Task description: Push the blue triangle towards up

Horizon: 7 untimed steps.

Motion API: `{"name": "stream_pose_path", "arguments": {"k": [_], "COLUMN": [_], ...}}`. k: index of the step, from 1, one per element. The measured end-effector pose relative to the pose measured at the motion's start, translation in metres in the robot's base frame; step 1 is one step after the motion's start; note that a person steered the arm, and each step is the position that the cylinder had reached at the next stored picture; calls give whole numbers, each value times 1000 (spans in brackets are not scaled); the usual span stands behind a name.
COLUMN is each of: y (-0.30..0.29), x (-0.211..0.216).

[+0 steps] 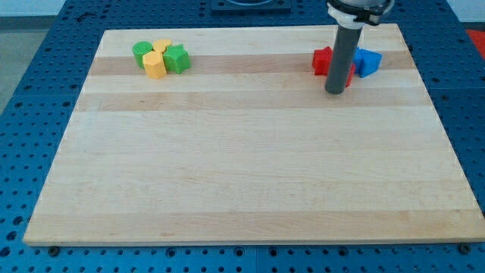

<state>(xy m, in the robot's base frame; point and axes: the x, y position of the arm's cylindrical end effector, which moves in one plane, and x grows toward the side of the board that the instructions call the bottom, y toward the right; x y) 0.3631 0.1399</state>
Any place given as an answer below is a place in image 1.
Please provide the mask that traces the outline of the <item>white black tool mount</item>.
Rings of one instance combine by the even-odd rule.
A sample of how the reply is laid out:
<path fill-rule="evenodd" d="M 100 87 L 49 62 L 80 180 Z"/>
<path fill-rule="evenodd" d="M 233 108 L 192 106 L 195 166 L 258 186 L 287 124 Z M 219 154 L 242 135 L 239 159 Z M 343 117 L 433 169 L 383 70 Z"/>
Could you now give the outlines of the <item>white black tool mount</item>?
<path fill-rule="evenodd" d="M 327 12 L 346 29 L 377 26 L 390 13 L 394 0 L 327 0 Z"/>

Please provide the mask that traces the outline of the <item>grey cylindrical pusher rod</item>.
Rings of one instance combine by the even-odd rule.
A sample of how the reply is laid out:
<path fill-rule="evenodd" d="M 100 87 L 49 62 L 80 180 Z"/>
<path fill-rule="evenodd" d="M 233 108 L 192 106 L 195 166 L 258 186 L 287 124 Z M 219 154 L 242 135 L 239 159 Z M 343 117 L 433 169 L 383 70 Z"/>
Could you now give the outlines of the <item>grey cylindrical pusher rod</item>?
<path fill-rule="evenodd" d="M 345 91 L 360 35 L 361 28 L 353 30 L 338 26 L 324 86 L 329 94 L 338 95 Z"/>

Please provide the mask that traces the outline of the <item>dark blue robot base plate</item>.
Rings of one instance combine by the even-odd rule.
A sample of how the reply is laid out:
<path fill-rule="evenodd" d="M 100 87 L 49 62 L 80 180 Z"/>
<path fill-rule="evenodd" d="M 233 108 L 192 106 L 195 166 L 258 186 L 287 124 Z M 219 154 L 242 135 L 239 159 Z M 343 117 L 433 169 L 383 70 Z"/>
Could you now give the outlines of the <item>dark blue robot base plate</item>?
<path fill-rule="evenodd" d="M 210 9 L 215 14 L 236 12 L 291 11 L 292 0 L 210 0 Z"/>

